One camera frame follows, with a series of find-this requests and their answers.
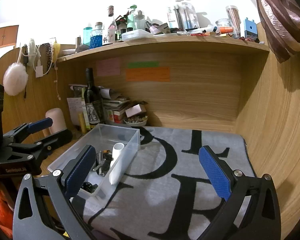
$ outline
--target paper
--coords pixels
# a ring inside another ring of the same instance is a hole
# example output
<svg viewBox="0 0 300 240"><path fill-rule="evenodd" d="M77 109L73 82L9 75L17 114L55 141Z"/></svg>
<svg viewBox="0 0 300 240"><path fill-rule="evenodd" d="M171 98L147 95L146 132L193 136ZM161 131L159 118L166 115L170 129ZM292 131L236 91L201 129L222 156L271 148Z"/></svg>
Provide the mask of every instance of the paper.
<svg viewBox="0 0 300 240"><path fill-rule="evenodd" d="M97 62L97 76L120 75L120 58L110 58Z"/></svg>
<svg viewBox="0 0 300 240"><path fill-rule="evenodd" d="M67 101L72 123L80 126L78 113L82 112L81 98L67 98Z"/></svg>
<svg viewBox="0 0 300 240"><path fill-rule="evenodd" d="M87 87L87 85L81 85L81 84L69 84L69 86L70 86L70 89L73 91L77 90L78 88ZM114 100L118 96L121 95L120 93L118 93L110 88L105 88L103 86L98 86L98 88L100 88L101 96L106 99Z"/></svg>
<svg viewBox="0 0 300 240"><path fill-rule="evenodd" d="M128 68L159 67L159 61L139 61L128 63Z"/></svg>
<svg viewBox="0 0 300 240"><path fill-rule="evenodd" d="M126 81L170 82L170 67L127 68Z"/></svg>
<svg viewBox="0 0 300 240"><path fill-rule="evenodd" d="M35 77L43 77L43 66L35 67Z"/></svg>
<svg viewBox="0 0 300 240"><path fill-rule="evenodd" d="M120 93L110 88L101 88L100 93L103 98L112 99L112 100L116 99L119 95L121 95Z"/></svg>

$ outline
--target wine bottle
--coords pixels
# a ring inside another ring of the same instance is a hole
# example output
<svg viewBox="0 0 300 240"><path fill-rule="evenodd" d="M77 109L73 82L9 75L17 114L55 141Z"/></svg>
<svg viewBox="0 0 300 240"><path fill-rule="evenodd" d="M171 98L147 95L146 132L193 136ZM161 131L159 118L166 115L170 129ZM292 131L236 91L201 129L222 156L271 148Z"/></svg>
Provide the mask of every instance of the wine bottle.
<svg viewBox="0 0 300 240"><path fill-rule="evenodd" d="M86 69L88 87L84 92L90 128L94 128L98 123L104 123L102 97L100 89L94 85L92 68Z"/></svg>

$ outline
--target fluffy pom pom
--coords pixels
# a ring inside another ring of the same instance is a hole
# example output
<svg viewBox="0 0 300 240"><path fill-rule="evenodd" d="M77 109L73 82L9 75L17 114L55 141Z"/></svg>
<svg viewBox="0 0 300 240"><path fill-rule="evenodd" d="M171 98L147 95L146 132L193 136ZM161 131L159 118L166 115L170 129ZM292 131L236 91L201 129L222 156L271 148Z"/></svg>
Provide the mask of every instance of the fluffy pom pom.
<svg viewBox="0 0 300 240"><path fill-rule="evenodd" d="M4 91L16 96L25 89L28 82L26 67L22 63L12 63L3 76Z"/></svg>

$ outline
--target blue bottle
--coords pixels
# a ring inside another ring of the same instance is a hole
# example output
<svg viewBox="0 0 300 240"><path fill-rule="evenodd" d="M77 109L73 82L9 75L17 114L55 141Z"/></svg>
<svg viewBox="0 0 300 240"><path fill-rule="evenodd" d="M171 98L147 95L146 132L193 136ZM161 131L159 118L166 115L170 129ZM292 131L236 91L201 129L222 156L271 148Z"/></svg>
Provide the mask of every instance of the blue bottle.
<svg viewBox="0 0 300 240"><path fill-rule="evenodd" d="M96 26L90 33L90 49L102 46L102 22L96 22Z"/></svg>

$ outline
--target bowl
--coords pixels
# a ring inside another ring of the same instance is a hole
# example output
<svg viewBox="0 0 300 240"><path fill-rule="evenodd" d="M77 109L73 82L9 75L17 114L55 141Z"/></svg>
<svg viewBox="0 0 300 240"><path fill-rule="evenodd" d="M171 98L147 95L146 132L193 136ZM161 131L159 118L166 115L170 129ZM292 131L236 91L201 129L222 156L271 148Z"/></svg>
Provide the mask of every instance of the bowl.
<svg viewBox="0 0 300 240"><path fill-rule="evenodd" d="M145 120L145 121L137 122L137 123L127 122L126 120L124 120L124 122L125 122L127 125L130 125L131 127L145 126L146 123L147 123L147 121L148 121L148 118L147 118L147 120Z"/></svg>

